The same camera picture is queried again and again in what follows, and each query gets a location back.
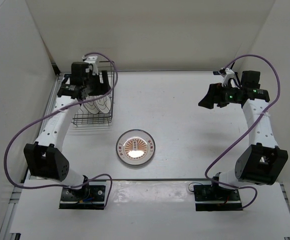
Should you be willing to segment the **orange sunburst pattern plate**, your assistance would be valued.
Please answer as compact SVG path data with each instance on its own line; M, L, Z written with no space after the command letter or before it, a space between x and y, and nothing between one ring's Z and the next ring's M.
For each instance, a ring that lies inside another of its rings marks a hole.
M131 129L118 138L115 150L122 163L137 168L148 164L152 160L156 143L146 131Z

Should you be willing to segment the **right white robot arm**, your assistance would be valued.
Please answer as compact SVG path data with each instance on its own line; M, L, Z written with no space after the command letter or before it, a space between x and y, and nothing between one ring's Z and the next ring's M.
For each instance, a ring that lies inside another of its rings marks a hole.
M279 147L273 134L268 112L270 97L260 87L260 72L244 71L241 80L236 80L237 74L229 68L221 69L219 74L222 83L211 84L198 105L213 109L239 104L248 126L249 146L232 170L212 178L209 194L215 200L222 199L228 190L246 185L273 185L288 160L288 152Z

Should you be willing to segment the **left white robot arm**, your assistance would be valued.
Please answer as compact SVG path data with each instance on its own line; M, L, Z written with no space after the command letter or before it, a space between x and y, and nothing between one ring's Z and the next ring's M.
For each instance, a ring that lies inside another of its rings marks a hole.
M99 97L111 89L107 71L99 71L97 60L73 62L71 74L65 78L57 92L51 116L34 143L25 145L23 152L31 175L55 181L72 189L78 200L88 198L90 188L87 177L70 168L62 154L62 146L70 123L89 96Z

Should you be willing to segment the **white plate black lettering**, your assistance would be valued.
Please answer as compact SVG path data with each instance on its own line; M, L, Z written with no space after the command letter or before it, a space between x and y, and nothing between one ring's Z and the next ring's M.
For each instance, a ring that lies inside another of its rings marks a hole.
M95 105L98 107L99 111L103 114L108 114L111 110L111 100L107 95L101 99L95 101Z

